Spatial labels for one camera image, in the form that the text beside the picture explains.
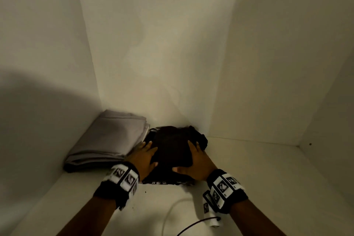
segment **black cable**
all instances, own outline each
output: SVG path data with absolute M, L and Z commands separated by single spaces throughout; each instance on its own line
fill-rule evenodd
M 217 221 L 220 221 L 220 219 L 221 219 L 221 217 L 219 217 L 219 216 L 214 216 L 214 217 L 208 217 L 208 218 L 201 219 L 201 220 L 199 220 L 199 221 L 193 223 L 192 225 L 186 227 L 184 230 L 182 230 L 180 233 L 178 233 L 177 236 L 181 235 L 181 234 L 184 233 L 187 229 L 189 229 L 190 227 L 193 227 L 194 225 L 196 225 L 196 224 L 198 224 L 198 223 L 200 223 L 200 222 L 203 222 L 203 221 L 205 221 L 205 220 L 214 219 L 214 218 L 216 218 Z

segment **person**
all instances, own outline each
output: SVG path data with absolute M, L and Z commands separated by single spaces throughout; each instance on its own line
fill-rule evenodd
M 125 159 L 125 164 L 127 166 L 132 165 L 132 168 L 138 172 L 140 181 L 147 177 L 153 168 L 157 166 L 157 163 L 150 164 L 151 158 L 157 150 L 156 147 L 151 148 L 151 145 L 152 142 L 149 142 L 147 145 L 145 145 L 145 142 L 141 143 L 137 151 L 133 152 Z M 216 172 L 218 168 L 211 161 L 205 151 L 200 149 L 198 143 L 195 146 L 188 141 L 188 145 L 192 153 L 192 166 L 175 167 L 172 170 L 180 174 L 191 176 L 195 180 L 207 181 L 208 177 Z M 111 184 L 112 182 L 103 181 L 101 186 L 105 183 Z M 121 197 L 117 200 L 110 198 L 109 196 L 107 197 L 106 195 L 102 196 L 101 194 L 106 194 L 107 190 L 104 190 L 104 192 L 100 191 L 101 186 L 86 205 L 69 221 L 68 224 L 64 226 L 57 236 L 99 236 L 103 233 L 113 212 L 118 208 Z M 248 199 L 247 196 L 246 199 L 240 202 L 232 203 L 228 208 L 228 212 L 243 236 L 285 235 Z

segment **gray folded garment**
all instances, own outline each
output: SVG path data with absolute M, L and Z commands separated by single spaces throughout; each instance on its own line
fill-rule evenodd
M 101 113 L 69 151 L 64 163 L 66 171 L 75 166 L 98 162 L 121 161 L 143 141 L 150 128 L 146 118 L 131 113 L 106 110 Z

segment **folded cloth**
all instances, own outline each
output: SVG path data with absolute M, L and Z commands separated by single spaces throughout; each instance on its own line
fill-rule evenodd
M 158 162 L 159 165 L 143 180 L 143 184 L 193 184 L 192 177 L 172 171 L 173 167 L 192 166 L 188 140 L 194 145 L 198 142 L 202 150 L 208 145 L 206 137 L 193 126 L 183 128 L 164 126 L 150 129 L 145 141 L 152 141 L 152 148 L 158 147 L 151 162 Z
M 64 170 L 111 167 L 144 140 L 149 128 L 145 117 L 106 110 L 69 151 Z

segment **wristband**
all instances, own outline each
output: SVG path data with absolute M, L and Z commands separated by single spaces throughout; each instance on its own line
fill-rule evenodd
M 210 190 L 207 190 L 203 197 L 215 212 L 228 214 L 234 203 L 248 199 L 240 183 L 223 170 L 214 170 L 206 182 Z
M 114 199 L 116 209 L 123 210 L 134 196 L 139 182 L 139 172 L 130 162 L 114 165 L 93 194 L 103 199 Z

